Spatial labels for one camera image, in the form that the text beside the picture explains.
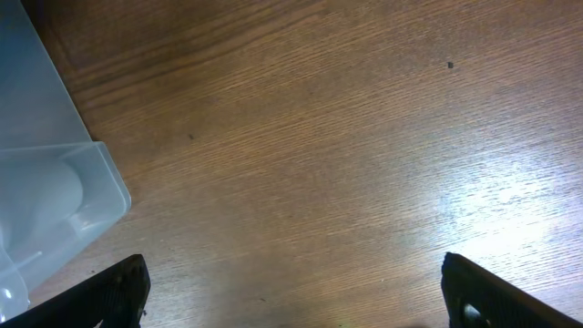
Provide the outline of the grey cup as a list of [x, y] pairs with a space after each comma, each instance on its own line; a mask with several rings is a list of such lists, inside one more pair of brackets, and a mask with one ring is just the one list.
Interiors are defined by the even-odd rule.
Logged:
[[1, 242], [7, 251], [37, 241], [83, 200], [80, 177], [59, 159], [1, 163]]

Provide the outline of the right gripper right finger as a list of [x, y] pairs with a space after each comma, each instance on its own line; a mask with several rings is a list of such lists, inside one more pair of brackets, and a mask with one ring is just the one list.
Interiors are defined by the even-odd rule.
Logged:
[[451, 327], [582, 328], [581, 322], [460, 254], [448, 252], [441, 273], [441, 289]]

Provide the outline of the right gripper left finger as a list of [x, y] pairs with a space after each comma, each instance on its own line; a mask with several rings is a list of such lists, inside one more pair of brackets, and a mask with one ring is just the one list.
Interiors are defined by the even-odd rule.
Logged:
[[145, 259], [134, 254], [1, 327], [139, 328], [149, 290]]

